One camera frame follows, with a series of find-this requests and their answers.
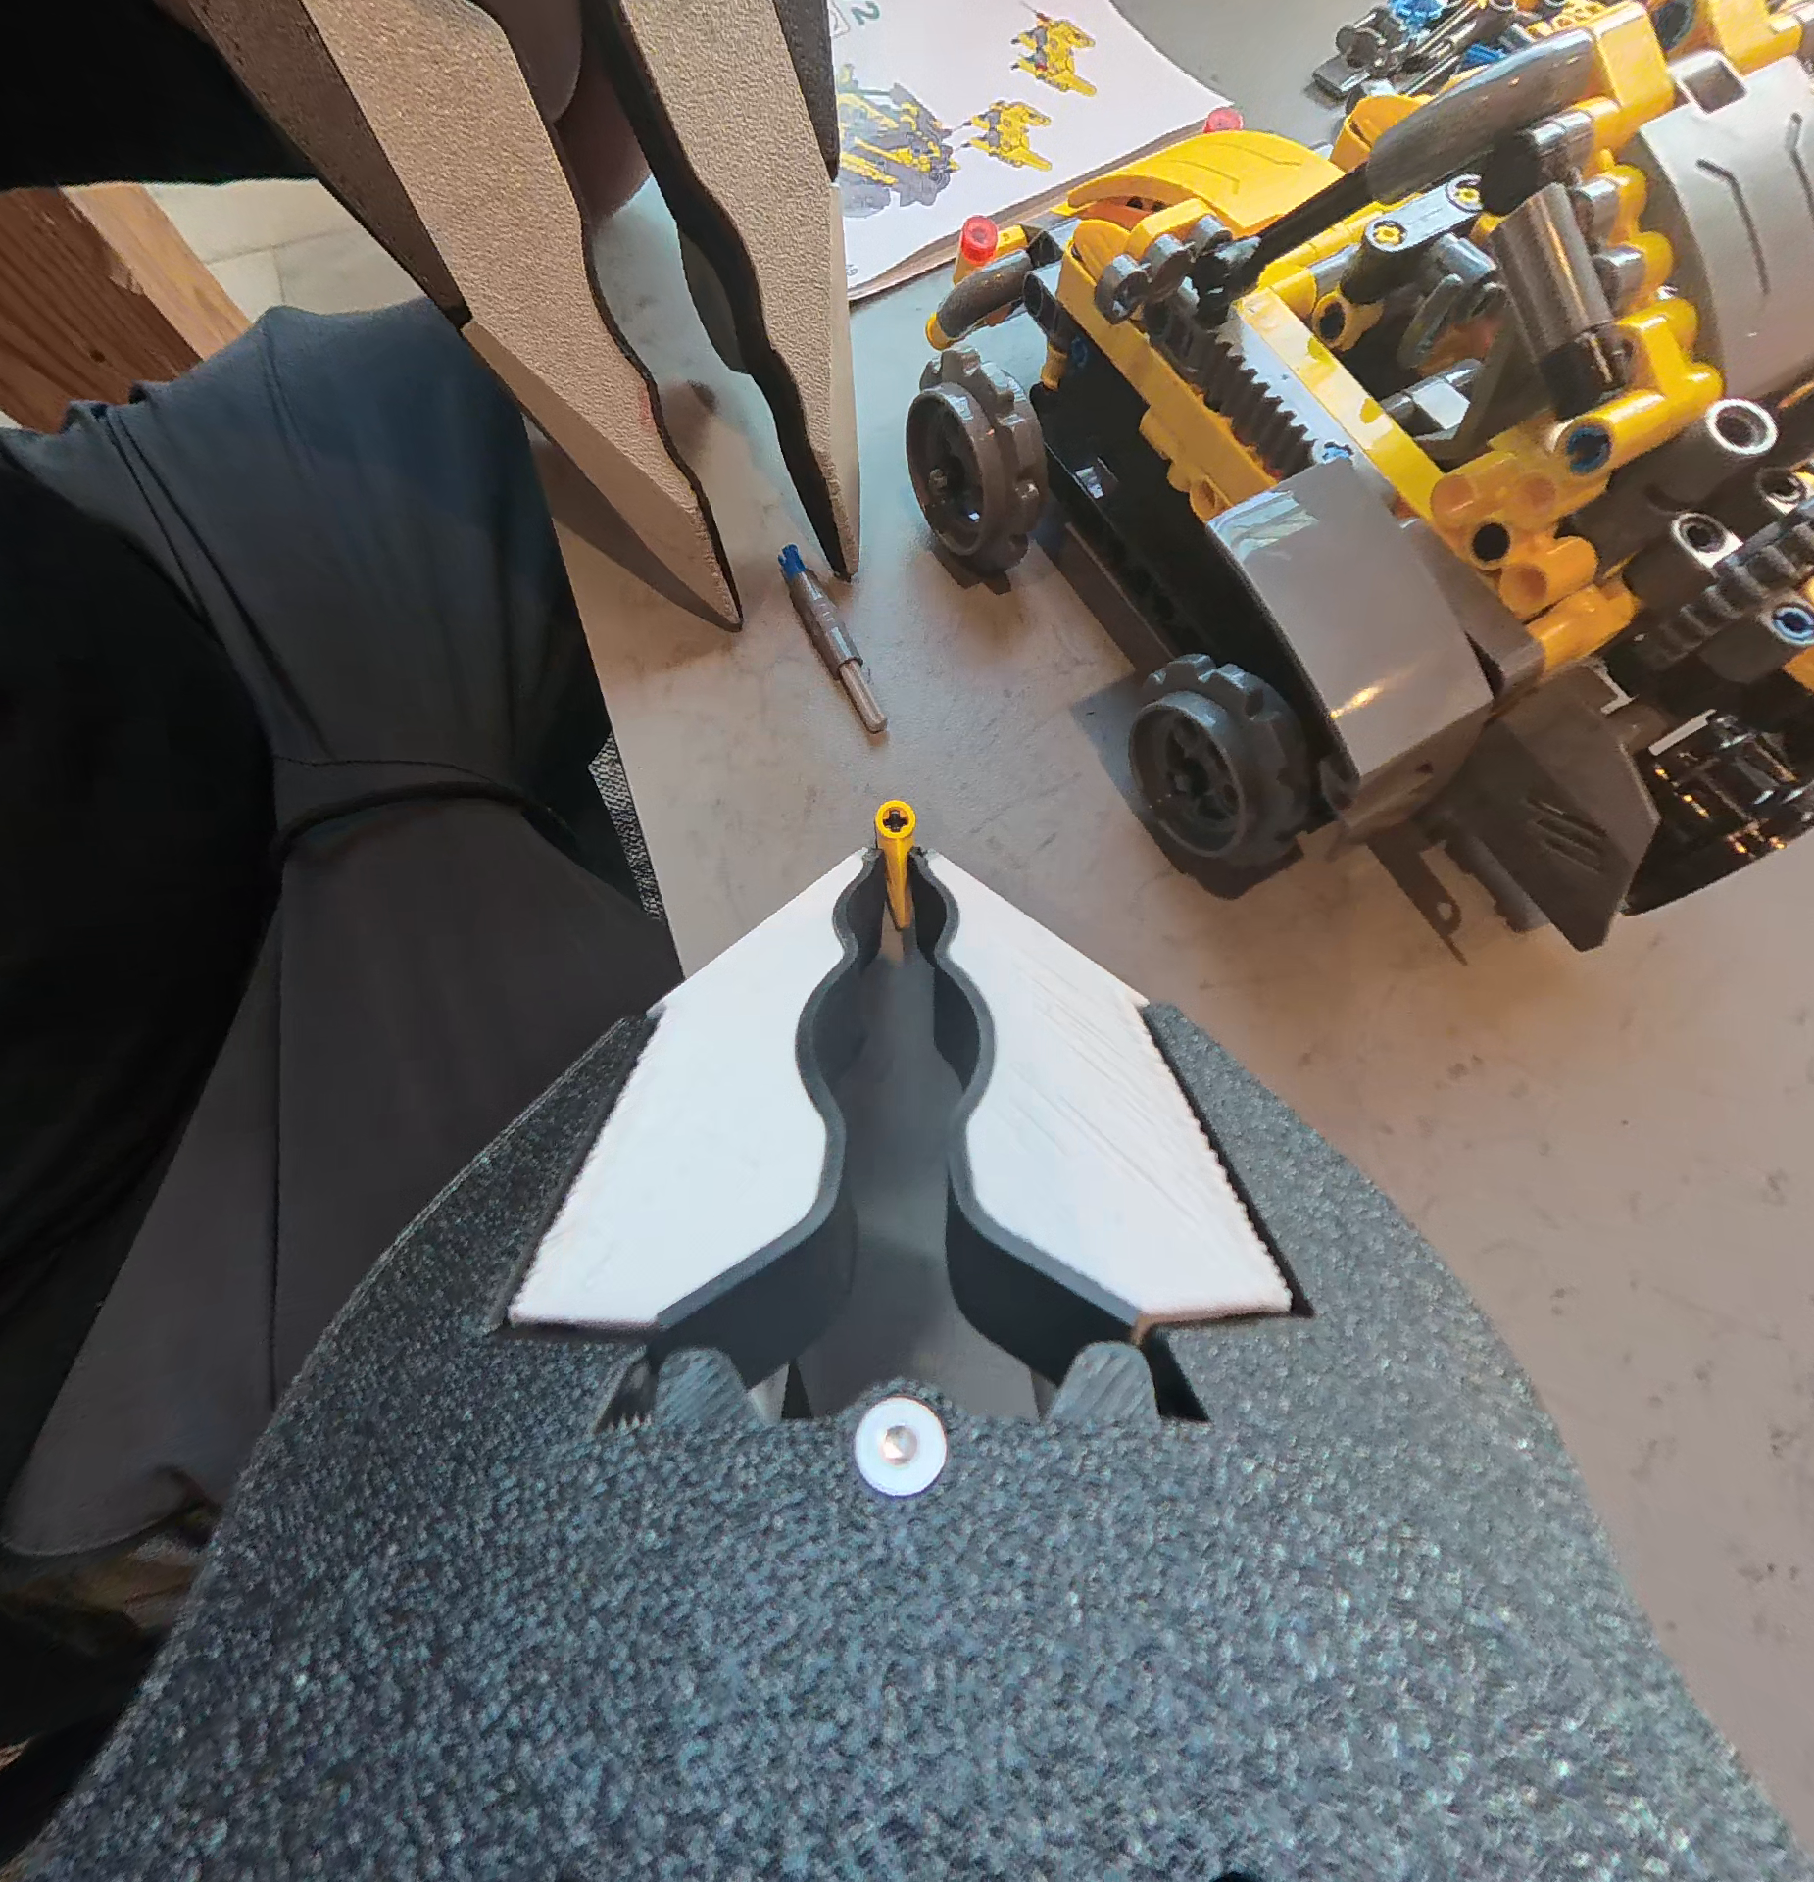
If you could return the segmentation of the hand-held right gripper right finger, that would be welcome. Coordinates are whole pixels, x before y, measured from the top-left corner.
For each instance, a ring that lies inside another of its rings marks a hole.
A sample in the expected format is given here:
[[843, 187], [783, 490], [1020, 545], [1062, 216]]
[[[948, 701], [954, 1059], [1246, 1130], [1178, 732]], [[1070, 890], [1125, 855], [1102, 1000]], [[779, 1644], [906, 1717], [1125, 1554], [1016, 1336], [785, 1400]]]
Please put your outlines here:
[[1093, 1343], [1290, 1313], [1148, 998], [952, 859], [921, 852], [911, 879], [960, 1083], [947, 1268], [977, 1332], [1061, 1382]]

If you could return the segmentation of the instruction booklet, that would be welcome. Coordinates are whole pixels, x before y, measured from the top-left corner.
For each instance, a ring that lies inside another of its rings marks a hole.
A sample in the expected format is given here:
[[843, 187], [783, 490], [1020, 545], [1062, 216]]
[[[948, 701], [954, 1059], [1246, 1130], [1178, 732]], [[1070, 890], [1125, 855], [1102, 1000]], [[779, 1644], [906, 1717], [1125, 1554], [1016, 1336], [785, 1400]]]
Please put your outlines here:
[[849, 300], [1201, 131], [1223, 95], [1107, 2], [830, 5]]

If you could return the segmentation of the pile of loose brick pieces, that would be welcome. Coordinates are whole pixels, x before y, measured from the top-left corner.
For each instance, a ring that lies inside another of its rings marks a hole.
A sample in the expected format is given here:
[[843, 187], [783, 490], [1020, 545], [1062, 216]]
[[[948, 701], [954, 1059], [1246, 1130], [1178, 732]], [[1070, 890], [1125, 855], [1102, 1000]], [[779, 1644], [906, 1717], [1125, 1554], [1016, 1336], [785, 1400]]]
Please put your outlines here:
[[1311, 89], [1339, 106], [1378, 95], [1425, 99], [1600, 10], [1600, 2], [1373, 5], [1339, 29]]

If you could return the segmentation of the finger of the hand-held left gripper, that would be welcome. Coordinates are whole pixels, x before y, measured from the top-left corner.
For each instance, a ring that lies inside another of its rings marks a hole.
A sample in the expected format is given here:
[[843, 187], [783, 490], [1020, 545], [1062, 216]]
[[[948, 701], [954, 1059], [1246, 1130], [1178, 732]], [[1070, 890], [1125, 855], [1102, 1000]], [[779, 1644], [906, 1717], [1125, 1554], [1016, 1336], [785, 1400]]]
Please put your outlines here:
[[605, 2], [598, 47], [717, 278], [826, 560], [851, 579], [863, 506], [827, 7]]
[[717, 528], [595, 296], [584, 215], [494, 17], [465, 2], [305, 9], [470, 307], [472, 345], [664, 569], [740, 628]]

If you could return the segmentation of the person's dark clothing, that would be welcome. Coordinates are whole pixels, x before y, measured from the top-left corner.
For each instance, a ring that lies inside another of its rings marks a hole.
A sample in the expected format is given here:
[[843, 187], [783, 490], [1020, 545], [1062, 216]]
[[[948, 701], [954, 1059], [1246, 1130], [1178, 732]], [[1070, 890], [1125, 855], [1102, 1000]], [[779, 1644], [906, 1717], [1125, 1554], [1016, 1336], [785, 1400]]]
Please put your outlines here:
[[432, 307], [0, 431], [0, 1748], [29, 1877], [677, 1867], [666, 1353], [514, 1318], [669, 1045], [532, 440]]

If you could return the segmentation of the wooden board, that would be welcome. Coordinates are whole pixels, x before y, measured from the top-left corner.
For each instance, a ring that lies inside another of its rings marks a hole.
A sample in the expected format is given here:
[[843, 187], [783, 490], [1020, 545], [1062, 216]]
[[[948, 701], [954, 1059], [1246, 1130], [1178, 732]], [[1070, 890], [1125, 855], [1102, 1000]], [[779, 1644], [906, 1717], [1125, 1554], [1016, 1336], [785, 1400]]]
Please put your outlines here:
[[0, 193], [0, 411], [24, 428], [174, 380], [249, 325], [146, 185]]

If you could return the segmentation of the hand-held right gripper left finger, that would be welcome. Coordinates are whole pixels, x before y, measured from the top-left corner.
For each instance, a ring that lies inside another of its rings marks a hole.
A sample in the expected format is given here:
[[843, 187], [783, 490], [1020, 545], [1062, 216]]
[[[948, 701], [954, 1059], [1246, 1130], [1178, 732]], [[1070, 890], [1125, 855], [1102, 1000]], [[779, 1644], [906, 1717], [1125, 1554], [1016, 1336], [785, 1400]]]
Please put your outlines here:
[[844, 857], [651, 1013], [510, 1323], [787, 1363], [849, 1295], [839, 1083], [867, 1041], [874, 852]]

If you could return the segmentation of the grey axle pin blue tip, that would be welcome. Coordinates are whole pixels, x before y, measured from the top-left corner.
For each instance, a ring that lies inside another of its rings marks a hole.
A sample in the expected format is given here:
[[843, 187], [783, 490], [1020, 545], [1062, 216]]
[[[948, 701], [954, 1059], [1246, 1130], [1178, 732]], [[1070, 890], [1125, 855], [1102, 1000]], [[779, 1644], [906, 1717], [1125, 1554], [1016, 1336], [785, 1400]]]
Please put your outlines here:
[[797, 620], [802, 622], [811, 646], [821, 656], [827, 674], [849, 697], [849, 705], [863, 720], [867, 732], [873, 736], [883, 735], [889, 717], [871, 688], [867, 662], [854, 644], [837, 602], [823, 587], [821, 579], [805, 566], [799, 546], [785, 546], [777, 556], [777, 566]]

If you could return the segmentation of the grey desk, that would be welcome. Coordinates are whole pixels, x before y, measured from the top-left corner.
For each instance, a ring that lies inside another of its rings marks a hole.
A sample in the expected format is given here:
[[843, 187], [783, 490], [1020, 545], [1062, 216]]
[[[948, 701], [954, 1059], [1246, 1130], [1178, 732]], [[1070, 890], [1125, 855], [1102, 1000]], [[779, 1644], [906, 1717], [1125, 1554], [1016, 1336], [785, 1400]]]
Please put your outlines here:
[[1574, 953], [1460, 870], [1458, 953], [1365, 852], [1242, 898], [1129, 811], [1148, 650], [1074, 540], [1005, 587], [930, 546], [904, 418], [940, 278], [851, 318], [865, 552], [844, 594], [868, 741], [777, 581], [815, 552], [750, 380], [690, 304], [647, 185], [595, 256], [705, 472], [747, 616], [727, 633], [572, 477], [565, 552], [690, 971], [847, 855], [889, 795], [934, 847], [1178, 1004], [1358, 1163], [1472, 1287], [1559, 1423], [1625, 1575], [1814, 1855], [1814, 832]]

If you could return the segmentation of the yellow toy brick vehicle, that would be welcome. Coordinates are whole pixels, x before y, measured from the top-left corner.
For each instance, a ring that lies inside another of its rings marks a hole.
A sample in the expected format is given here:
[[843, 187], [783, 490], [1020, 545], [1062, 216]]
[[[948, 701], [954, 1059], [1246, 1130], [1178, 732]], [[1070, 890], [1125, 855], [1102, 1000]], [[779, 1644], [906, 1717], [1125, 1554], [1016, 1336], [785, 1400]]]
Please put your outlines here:
[[906, 422], [978, 575], [1046, 500], [1168, 660], [1138, 811], [1336, 832], [1600, 946], [1814, 830], [1814, 5], [1605, 5], [1328, 153], [1207, 129], [966, 234]]

